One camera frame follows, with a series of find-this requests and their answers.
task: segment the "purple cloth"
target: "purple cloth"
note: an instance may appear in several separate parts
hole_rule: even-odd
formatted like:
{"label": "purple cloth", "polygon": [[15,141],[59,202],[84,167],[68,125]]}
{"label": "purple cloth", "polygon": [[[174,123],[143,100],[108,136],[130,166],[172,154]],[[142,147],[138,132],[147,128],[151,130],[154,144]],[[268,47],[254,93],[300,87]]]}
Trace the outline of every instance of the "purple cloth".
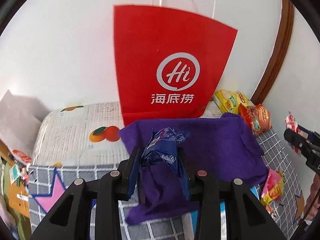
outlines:
{"label": "purple cloth", "polygon": [[[261,156],[263,150],[243,118],[225,113],[221,118],[139,120],[119,131],[131,153],[134,146],[142,151],[148,144],[152,128],[175,128],[190,132],[179,146],[199,170],[211,172],[216,178],[231,181],[242,179],[249,187],[265,182],[268,169]],[[126,222],[129,225],[146,220],[179,216],[196,210],[197,202],[189,202],[182,193],[179,177],[162,162],[140,170],[146,203],[133,207]]]}

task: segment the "blue snack wrapper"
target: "blue snack wrapper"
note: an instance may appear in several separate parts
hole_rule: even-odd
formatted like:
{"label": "blue snack wrapper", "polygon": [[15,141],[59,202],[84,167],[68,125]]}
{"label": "blue snack wrapper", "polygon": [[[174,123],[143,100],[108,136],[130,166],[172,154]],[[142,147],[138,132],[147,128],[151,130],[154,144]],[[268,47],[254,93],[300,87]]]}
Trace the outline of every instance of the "blue snack wrapper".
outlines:
{"label": "blue snack wrapper", "polygon": [[153,132],[151,139],[141,156],[141,167],[145,168],[157,162],[165,162],[180,178],[183,176],[178,158],[177,145],[189,137],[186,131],[164,128]]}

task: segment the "orange fruit print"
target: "orange fruit print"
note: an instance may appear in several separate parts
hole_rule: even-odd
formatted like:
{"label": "orange fruit print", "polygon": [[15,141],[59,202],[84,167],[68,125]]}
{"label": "orange fruit print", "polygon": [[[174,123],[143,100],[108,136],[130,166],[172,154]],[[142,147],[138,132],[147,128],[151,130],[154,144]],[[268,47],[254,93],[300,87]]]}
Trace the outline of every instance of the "orange fruit print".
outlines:
{"label": "orange fruit print", "polygon": [[105,138],[108,141],[116,142],[116,141],[118,141],[120,139],[120,136],[118,134],[119,130],[120,129],[118,127],[116,127],[116,126],[109,126],[103,132],[104,132]]}
{"label": "orange fruit print", "polygon": [[103,141],[106,136],[104,134],[104,130],[106,129],[106,127],[102,126],[96,130],[94,130],[92,133],[90,133],[89,135],[89,140],[91,142],[100,142]]}
{"label": "orange fruit print", "polygon": [[76,108],[78,107],[84,107],[84,106],[71,106],[71,107],[66,107],[64,109],[62,109],[60,112],[63,112],[63,111],[72,111],[72,110],[75,110]]}

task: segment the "red snack wrapper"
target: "red snack wrapper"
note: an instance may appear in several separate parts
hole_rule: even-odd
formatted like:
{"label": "red snack wrapper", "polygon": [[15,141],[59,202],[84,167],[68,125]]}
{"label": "red snack wrapper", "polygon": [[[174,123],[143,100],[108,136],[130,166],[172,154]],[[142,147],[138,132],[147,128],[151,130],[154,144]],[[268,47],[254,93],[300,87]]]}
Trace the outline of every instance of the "red snack wrapper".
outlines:
{"label": "red snack wrapper", "polygon": [[243,117],[245,123],[250,127],[254,136],[258,136],[260,133],[272,128],[270,113],[261,104],[247,107],[240,104],[238,112],[239,115]]}
{"label": "red snack wrapper", "polygon": [[[287,129],[291,129],[292,131],[300,134],[304,138],[308,138],[308,133],[301,131],[298,127],[298,123],[296,119],[293,117],[293,115],[289,112],[289,115],[285,119],[285,125]],[[295,147],[294,145],[290,144],[290,147],[297,153],[298,156],[301,156],[301,151],[299,150],[298,147]]]}

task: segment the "orange snack bag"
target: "orange snack bag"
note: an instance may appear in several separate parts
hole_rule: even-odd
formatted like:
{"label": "orange snack bag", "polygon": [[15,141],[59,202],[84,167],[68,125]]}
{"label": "orange snack bag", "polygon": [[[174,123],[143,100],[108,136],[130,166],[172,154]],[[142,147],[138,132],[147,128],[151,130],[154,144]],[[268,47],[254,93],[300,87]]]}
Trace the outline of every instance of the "orange snack bag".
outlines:
{"label": "orange snack bag", "polygon": [[270,113],[261,104],[247,107],[240,104],[238,112],[239,115],[243,117],[245,123],[250,127],[254,136],[258,136],[260,133],[272,128]]}

